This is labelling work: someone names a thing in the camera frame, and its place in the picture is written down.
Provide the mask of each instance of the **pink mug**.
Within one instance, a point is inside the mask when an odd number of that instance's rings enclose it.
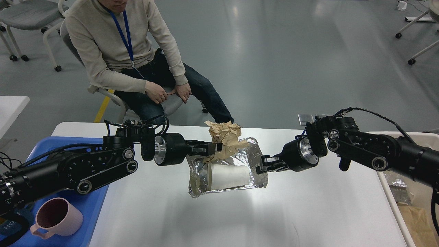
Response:
[[[48,239],[54,234],[69,236],[79,230],[82,222],[81,212],[66,199],[57,197],[48,200],[38,209],[35,224],[30,227],[30,232],[42,239]]]

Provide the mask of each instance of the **white table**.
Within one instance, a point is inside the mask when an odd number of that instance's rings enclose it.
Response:
[[[29,97],[26,96],[0,95],[0,138],[17,119],[27,103],[29,103]]]
[[[171,126],[185,139],[211,140],[207,127]],[[242,129],[274,155],[299,130]],[[101,123],[61,123],[53,136],[101,137]],[[267,188],[188,192],[189,168],[144,162],[109,186],[90,247],[106,246],[406,246],[377,173],[338,169],[329,153],[315,168],[269,173]]]

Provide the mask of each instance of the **jeans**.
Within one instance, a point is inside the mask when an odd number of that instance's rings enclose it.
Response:
[[[161,51],[159,48],[155,53],[154,59],[137,70],[145,80],[154,82],[162,87],[175,87],[174,76],[170,72],[166,57]],[[186,69],[184,75],[189,81],[192,95],[205,105],[215,122],[226,123],[232,121],[233,123],[233,118],[229,110],[210,81],[188,65],[184,64],[184,68]],[[121,73],[142,79],[139,73],[134,69],[123,69]],[[141,120],[148,120],[158,115],[164,115],[162,105],[155,104],[146,94],[124,91],[115,91],[114,94],[127,103],[127,105],[139,115]],[[163,121],[163,119],[158,118],[153,123],[159,124]]]

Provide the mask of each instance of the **man's right hand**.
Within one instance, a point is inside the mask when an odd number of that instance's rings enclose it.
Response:
[[[147,81],[145,84],[145,94],[156,104],[160,104],[168,98],[166,91],[151,81]]]

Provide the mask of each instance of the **blue lanyard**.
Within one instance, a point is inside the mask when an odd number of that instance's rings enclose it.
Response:
[[[116,19],[116,16],[114,15],[113,12],[111,12],[111,10],[105,8],[105,10],[110,13],[111,17],[113,17],[114,23],[116,24],[117,30],[119,31],[120,37],[122,38],[123,44],[125,45],[126,50],[128,51],[128,55],[130,56],[130,60],[131,60],[131,67],[137,71],[137,73],[139,73],[139,75],[143,77],[142,74],[140,74],[140,72],[136,69],[136,67],[134,67],[134,56],[133,56],[133,45],[131,44],[131,36],[130,36],[130,27],[128,26],[128,18],[126,16],[126,11],[123,11],[123,21],[125,23],[125,30],[126,30],[126,37],[127,39],[125,39],[125,36],[122,33],[122,28],[119,25],[119,22]]]

